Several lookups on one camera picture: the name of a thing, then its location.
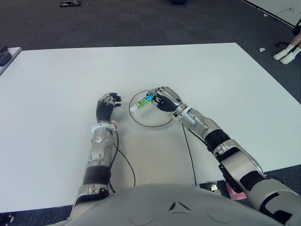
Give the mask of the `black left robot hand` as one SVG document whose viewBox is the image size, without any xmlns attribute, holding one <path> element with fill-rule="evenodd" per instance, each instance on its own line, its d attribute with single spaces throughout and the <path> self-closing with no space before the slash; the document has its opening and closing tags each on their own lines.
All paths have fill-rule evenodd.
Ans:
<svg viewBox="0 0 301 226">
<path fill-rule="evenodd" d="M 111 114 L 115 107 L 120 107 L 121 97 L 117 93 L 106 93 L 97 102 L 97 122 L 110 122 Z"/>
</svg>

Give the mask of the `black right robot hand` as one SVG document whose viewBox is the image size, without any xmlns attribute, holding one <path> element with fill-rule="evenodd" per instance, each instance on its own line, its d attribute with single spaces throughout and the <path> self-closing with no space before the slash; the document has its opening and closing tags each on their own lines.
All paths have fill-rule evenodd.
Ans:
<svg viewBox="0 0 301 226">
<path fill-rule="evenodd" d="M 148 94 L 152 94 L 154 96 L 152 103 L 164 112 L 177 112 L 178 110 L 184 110 L 187 107 L 179 95 L 170 87 L 163 86 L 151 89 L 148 91 Z"/>
</svg>

